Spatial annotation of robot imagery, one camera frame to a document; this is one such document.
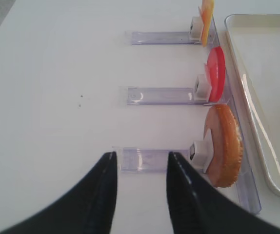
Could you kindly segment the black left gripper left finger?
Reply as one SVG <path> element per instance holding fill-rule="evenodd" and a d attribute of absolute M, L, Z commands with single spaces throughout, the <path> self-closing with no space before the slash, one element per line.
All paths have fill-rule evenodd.
<path fill-rule="evenodd" d="M 66 194 L 4 234 L 108 234 L 118 191 L 116 152 L 105 153 Z"/>

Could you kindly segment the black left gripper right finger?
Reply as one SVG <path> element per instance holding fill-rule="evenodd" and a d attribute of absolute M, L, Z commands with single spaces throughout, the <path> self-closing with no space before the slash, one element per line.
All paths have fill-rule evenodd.
<path fill-rule="evenodd" d="M 167 203 L 176 234 L 280 234 L 222 195 L 177 152 L 168 154 Z"/>

